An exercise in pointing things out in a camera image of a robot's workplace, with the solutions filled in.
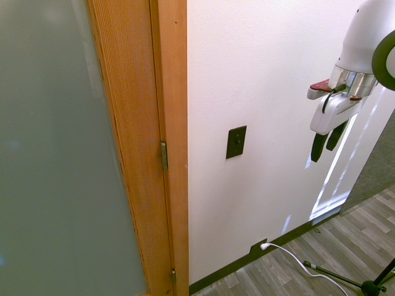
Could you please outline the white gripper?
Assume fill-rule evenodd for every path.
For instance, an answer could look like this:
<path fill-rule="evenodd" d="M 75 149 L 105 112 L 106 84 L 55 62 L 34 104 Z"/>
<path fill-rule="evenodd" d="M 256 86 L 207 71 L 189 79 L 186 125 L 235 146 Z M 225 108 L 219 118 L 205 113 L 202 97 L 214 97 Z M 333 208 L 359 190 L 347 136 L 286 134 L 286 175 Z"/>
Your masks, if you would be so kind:
<path fill-rule="evenodd" d="M 310 154 L 311 161 L 315 163 L 322 155 L 326 134 L 333 130 L 326 144 L 326 149 L 333 151 L 347 126 L 348 119 L 361 110 L 361 100 L 352 101 L 349 97 L 338 94 L 329 98 L 325 112 L 322 112 L 325 100 L 323 98 L 319 103 L 310 123 L 310 129 L 316 132 Z"/>

